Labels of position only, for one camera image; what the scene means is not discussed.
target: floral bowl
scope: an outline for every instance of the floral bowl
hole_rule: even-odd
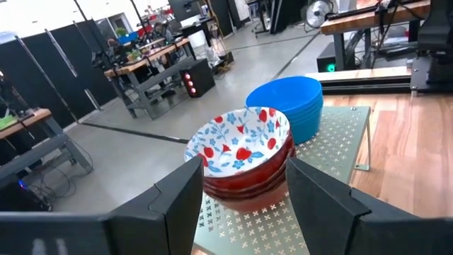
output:
[[[278,179],[281,179],[281,177],[285,175],[286,161],[290,157],[294,157],[295,154],[296,150],[294,148],[291,149],[280,168],[270,178],[262,183],[257,183],[255,185],[242,189],[229,189],[216,187],[205,181],[203,183],[203,190],[206,192],[206,194],[209,193],[219,198],[246,199],[256,197],[257,195],[265,193],[267,189],[272,186],[272,183],[274,183]]]
[[[259,168],[281,151],[288,137],[289,121],[283,113],[265,107],[242,108],[202,126],[187,144],[184,160],[202,157],[205,181],[241,179],[243,174]],[[281,163],[271,169],[272,172],[277,171]]]

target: computer tower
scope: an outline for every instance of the computer tower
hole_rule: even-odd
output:
[[[180,75],[190,97],[201,97],[215,86],[214,75],[206,59],[195,60],[187,69],[182,69]]]
[[[354,70],[355,68],[355,57],[354,50],[352,52],[346,52],[346,61],[344,70]],[[336,71],[336,61],[335,61],[335,45],[329,43],[327,47],[321,52],[318,58],[316,58],[316,63],[318,65],[318,72],[334,72]]]
[[[21,180],[11,177],[0,183],[0,212],[48,212],[52,207]]]

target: desk fan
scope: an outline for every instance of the desk fan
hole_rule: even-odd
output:
[[[310,28],[320,28],[327,20],[327,15],[332,14],[333,3],[331,1],[318,0],[311,3],[306,9],[301,10],[301,16],[306,17],[306,24]]]

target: green light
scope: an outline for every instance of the green light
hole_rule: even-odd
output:
[[[327,72],[334,72],[334,71],[335,71],[335,64],[328,64]]]

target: red bowl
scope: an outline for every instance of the red bowl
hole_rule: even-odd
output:
[[[225,199],[225,200],[237,200],[237,201],[242,201],[242,200],[248,200],[252,198],[257,198],[258,196],[263,195],[264,193],[267,193],[274,189],[276,186],[279,186],[283,181],[286,180],[286,167],[283,166],[283,172],[281,172],[278,177],[269,185],[261,187],[261,189],[251,191],[250,193],[240,193],[240,194],[231,194],[231,193],[219,193],[217,191],[213,191],[212,189],[203,187],[203,191],[215,198],[219,199]]]
[[[268,207],[269,205],[279,203],[284,198],[286,192],[288,192],[288,187],[286,181],[283,181],[282,183],[280,183],[280,185],[274,187],[274,189],[272,189],[271,191],[268,191],[267,193],[264,193],[263,195],[260,195],[256,198],[240,201],[219,198],[214,199],[226,208],[230,208],[242,213],[249,213],[256,210],[261,210]]]
[[[205,176],[204,182],[228,190],[240,190],[262,183],[278,171],[292,148],[294,148],[294,140],[289,132],[288,138],[278,152],[261,165],[234,176],[221,178]]]
[[[280,168],[267,180],[265,180],[262,183],[257,183],[251,187],[248,188],[242,188],[238,190],[234,189],[228,189],[228,188],[219,188],[216,186],[213,186],[207,182],[203,183],[203,188],[206,192],[211,193],[213,195],[222,197],[222,198],[228,198],[229,196],[235,196],[235,195],[250,195],[256,192],[263,192],[263,190],[274,183],[276,180],[281,177],[282,174],[285,174],[285,169],[286,169],[286,161],[290,157],[294,157],[296,154],[296,149],[291,148],[289,151],[287,158],[283,161],[283,164],[280,166]]]

